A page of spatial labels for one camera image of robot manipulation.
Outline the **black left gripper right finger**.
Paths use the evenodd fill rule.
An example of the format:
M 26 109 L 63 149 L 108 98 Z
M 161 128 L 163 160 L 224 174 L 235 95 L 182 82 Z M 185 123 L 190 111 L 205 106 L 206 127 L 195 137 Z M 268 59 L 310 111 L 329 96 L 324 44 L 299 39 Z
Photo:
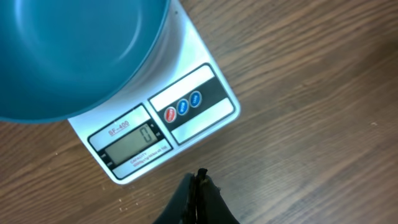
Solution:
M 223 200 L 220 189 L 207 175 L 207 169 L 198 170 L 195 177 L 198 224 L 239 224 Z

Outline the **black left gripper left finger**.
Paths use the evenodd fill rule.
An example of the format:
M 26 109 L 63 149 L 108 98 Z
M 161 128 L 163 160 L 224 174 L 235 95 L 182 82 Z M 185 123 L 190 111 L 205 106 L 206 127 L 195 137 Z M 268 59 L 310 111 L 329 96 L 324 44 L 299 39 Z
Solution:
M 164 211 L 154 224 L 195 224 L 195 175 L 185 174 Z

